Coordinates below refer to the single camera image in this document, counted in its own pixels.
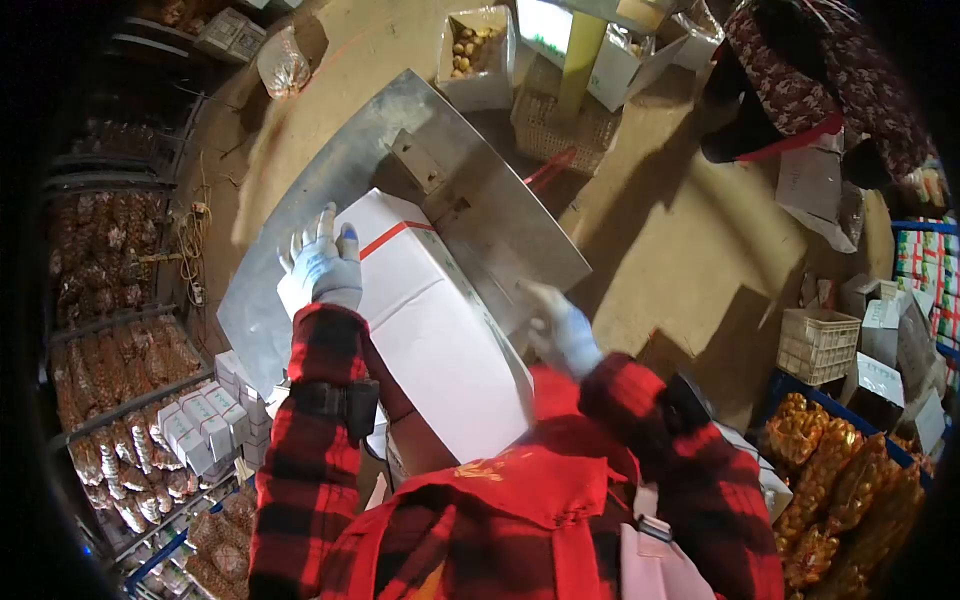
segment black wrist strap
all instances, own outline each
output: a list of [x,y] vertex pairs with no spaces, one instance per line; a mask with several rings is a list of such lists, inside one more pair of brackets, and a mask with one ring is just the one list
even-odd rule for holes
[[346,387],[328,383],[295,383],[290,395],[298,409],[318,417],[339,420],[347,427],[351,440],[359,441],[373,433],[380,384],[372,379],[354,381]]

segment glove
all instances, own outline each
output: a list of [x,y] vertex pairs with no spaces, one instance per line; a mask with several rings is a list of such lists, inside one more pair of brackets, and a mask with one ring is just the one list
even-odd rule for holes
[[337,205],[327,204],[319,223],[293,234],[289,254],[276,251],[280,264],[297,283],[298,296],[293,299],[297,306],[323,302],[356,310],[360,305],[360,242],[350,223],[344,223],[340,237],[333,241],[336,214]]
[[603,360],[587,317],[555,287],[535,281],[516,286],[537,309],[528,331],[537,355],[553,369],[582,381]]

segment woven basket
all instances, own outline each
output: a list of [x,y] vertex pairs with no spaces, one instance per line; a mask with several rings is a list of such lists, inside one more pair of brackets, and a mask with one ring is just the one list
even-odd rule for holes
[[847,374],[856,357],[860,320],[833,310],[783,311],[777,366],[807,385]]
[[585,94],[577,118],[562,128],[556,125],[553,110],[562,75],[558,67],[540,56],[530,66],[510,115],[516,148],[546,162],[572,146],[577,154],[567,168],[593,177],[613,147],[621,115],[610,113]]

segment floor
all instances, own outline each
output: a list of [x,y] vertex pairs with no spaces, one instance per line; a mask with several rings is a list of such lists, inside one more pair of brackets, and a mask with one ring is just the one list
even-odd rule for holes
[[[446,12],[480,4],[306,1],[294,18],[314,76],[300,96],[270,103],[251,65],[206,103],[179,191],[187,203],[206,190],[213,210],[210,302],[191,320],[206,351],[228,347],[216,323],[219,300],[302,168],[404,68],[432,80],[433,29]],[[518,73],[530,59],[521,45]],[[742,430],[774,365],[780,311],[796,305],[804,272],[841,280],[860,270],[889,274],[893,247],[878,199],[867,203],[860,252],[844,255],[773,202],[775,160],[706,162],[699,137],[724,111],[694,103],[702,81],[671,66],[624,107],[616,145],[595,177],[554,180],[540,197],[593,268],[569,296],[591,318],[602,349],[636,355],[664,374],[692,373],[719,419]],[[478,129],[522,177],[539,166],[516,155],[506,112],[470,118],[493,123]]]

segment white plastic crate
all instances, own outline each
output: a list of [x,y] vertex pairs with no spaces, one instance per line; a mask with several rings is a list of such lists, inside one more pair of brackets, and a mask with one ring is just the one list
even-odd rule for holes
[[856,356],[860,320],[833,310],[783,311],[777,366],[807,385],[847,374]]

